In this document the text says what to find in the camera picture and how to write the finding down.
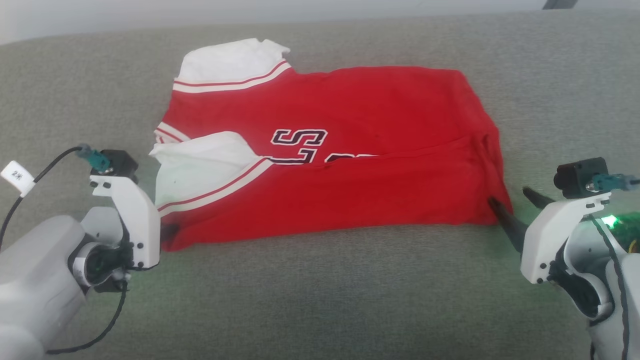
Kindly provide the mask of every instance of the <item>black cable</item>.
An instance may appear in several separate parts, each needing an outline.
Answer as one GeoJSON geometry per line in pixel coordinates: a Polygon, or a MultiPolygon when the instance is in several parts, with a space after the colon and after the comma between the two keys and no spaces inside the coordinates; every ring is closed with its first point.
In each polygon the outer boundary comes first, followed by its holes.
{"type": "Polygon", "coordinates": [[[19,197],[14,203],[9,212],[6,214],[4,218],[4,222],[2,223],[2,229],[0,229],[0,249],[2,248],[2,239],[4,239],[4,232],[6,231],[6,227],[9,225],[9,220],[13,216],[13,213],[18,208],[18,205],[22,202],[23,197],[19,197]]]}
{"type": "MultiPolygon", "coordinates": [[[[40,181],[44,177],[44,175],[47,175],[47,173],[54,166],[56,166],[56,164],[58,162],[60,162],[60,160],[62,160],[62,158],[64,158],[65,156],[71,154],[72,152],[76,152],[78,150],[82,150],[82,147],[76,146],[76,147],[72,147],[71,149],[65,150],[62,154],[58,155],[57,158],[53,159],[53,161],[47,167],[45,167],[45,169],[42,170],[42,172],[38,176],[36,176],[36,178],[33,180],[33,182],[37,183],[38,181],[40,181]]],[[[13,216],[13,213],[18,208],[18,205],[20,205],[20,203],[22,202],[22,199],[23,199],[23,197],[19,197],[13,203],[13,206],[11,207],[11,209],[9,209],[9,212],[6,214],[6,217],[4,218],[4,222],[2,224],[2,228],[0,229],[0,249],[2,248],[2,240],[4,239],[4,232],[6,231],[6,227],[9,225],[9,220],[11,220],[11,217],[13,216]]]]}
{"type": "Polygon", "coordinates": [[[604,239],[607,248],[609,248],[609,255],[613,260],[613,268],[616,271],[616,277],[618,278],[618,288],[620,289],[620,306],[622,307],[622,360],[627,360],[629,352],[629,308],[627,304],[627,288],[625,286],[625,280],[622,278],[622,266],[620,265],[620,259],[616,250],[613,248],[613,244],[609,241],[609,238],[604,233],[600,224],[596,221],[593,215],[588,215],[588,219],[596,226],[596,230],[604,239]]]}
{"type": "Polygon", "coordinates": [[[116,320],[118,319],[118,316],[120,316],[120,312],[122,311],[122,306],[124,305],[124,300],[125,300],[126,297],[127,297],[127,282],[123,281],[122,282],[122,294],[120,296],[120,302],[118,303],[118,309],[116,309],[116,313],[113,315],[113,318],[109,322],[109,325],[107,325],[107,327],[104,329],[102,334],[98,335],[97,338],[89,341],[88,343],[86,343],[84,345],[80,345],[80,346],[77,346],[77,347],[61,348],[61,349],[57,349],[57,350],[48,350],[47,354],[49,354],[49,355],[68,354],[70,352],[76,352],[76,351],[79,351],[79,350],[84,350],[86,348],[92,347],[98,341],[102,340],[107,335],[107,333],[111,330],[111,328],[116,324],[116,320]]]}

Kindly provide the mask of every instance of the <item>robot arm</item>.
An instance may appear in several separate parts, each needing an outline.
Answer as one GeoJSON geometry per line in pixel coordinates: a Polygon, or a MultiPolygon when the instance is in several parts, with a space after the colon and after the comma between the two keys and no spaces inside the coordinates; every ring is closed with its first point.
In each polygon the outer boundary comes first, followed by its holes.
{"type": "Polygon", "coordinates": [[[138,165],[124,151],[102,153],[108,162],[93,166],[93,194],[111,197],[115,209],[92,208],[82,222],[52,217],[0,253],[2,359],[40,359],[90,288],[120,291],[129,272],[158,264],[160,218],[134,182],[138,165]]]}
{"type": "Polygon", "coordinates": [[[628,254],[603,221],[591,215],[605,208],[611,190],[634,190],[637,180],[621,174],[610,176],[604,159],[597,158],[561,165],[554,182],[567,200],[553,201],[524,188],[525,196],[542,209],[531,225],[509,214],[499,202],[490,201],[522,254],[520,271],[533,284],[550,281],[567,292],[588,320],[599,359],[638,359],[640,254],[628,254]],[[624,295],[614,269],[616,261],[624,295]],[[624,336],[624,329],[629,336],[624,336]]]}

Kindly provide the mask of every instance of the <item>white label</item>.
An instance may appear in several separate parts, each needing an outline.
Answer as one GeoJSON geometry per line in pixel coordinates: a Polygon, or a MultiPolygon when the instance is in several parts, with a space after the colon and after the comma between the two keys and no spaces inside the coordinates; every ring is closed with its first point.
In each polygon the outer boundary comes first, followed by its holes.
{"type": "Polygon", "coordinates": [[[33,182],[33,176],[15,160],[11,161],[9,165],[2,170],[0,176],[11,185],[14,185],[16,189],[20,190],[21,197],[25,197],[34,185],[36,185],[36,183],[33,182]]]}

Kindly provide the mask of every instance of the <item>gray sofa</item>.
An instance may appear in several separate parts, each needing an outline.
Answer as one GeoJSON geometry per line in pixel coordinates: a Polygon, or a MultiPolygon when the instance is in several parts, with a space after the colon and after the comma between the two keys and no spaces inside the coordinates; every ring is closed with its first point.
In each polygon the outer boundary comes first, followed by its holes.
{"type": "MultiPolygon", "coordinates": [[[[300,72],[359,65],[463,71],[501,130],[516,213],[520,188],[558,198],[559,164],[603,156],[640,170],[640,13],[575,10],[224,25],[30,40],[0,47],[0,164],[32,172],[79,142],[125,149],[151,196],[147,156],[190,50],[242,38],[292,49],[300,72]]],[[[47,217],[104,201],[68,159],[13,218],[5,247],[47,217]]],[[[0,186],[0,213],[17,196],[0,186]]],[[[639,209],[640,194],[610,211],[639,209]]],[[[115,328],[59,359],[586,359],[586,322],[550,284],[531,285],[498,227],[400,226],[164,253],[134,274],[115,328]]],[[[91,293],[59,346],[98,335],[118,295],[91,293]]]]}

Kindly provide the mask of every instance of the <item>red jersey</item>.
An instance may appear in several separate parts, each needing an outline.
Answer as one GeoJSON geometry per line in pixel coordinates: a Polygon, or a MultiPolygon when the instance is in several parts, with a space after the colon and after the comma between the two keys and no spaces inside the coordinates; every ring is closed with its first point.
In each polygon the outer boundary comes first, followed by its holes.
{"type": "Polygon", "coordinates": [[[498,130],[464,75],[298,74],[256,39],[189,53],[151,155],[165,250],[391,224],[494,224],[498,130]]]}

